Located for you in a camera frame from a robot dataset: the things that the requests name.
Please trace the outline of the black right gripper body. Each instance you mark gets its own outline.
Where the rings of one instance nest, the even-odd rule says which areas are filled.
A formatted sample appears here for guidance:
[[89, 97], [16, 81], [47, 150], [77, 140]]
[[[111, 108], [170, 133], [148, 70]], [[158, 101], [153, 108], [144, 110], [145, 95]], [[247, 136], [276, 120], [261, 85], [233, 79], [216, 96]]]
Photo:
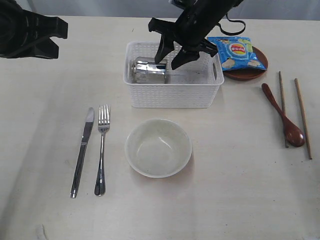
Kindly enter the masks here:
[[205, 40], [208, 33], [241, 0], [173, 0], [183, 10], [176, 20], [177, 42], [187, 52], [216, 53], [217, 47]]

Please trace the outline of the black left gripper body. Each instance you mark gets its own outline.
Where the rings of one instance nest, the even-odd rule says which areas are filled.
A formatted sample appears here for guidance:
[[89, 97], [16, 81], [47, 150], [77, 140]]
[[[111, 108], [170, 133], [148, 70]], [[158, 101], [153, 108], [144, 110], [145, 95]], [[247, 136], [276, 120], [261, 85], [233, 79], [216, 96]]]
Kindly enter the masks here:
[[15, 0], [0, 2], [0, 57], [57, 59], [51, 37], [68, 38], [68, 23], [23, 9]]

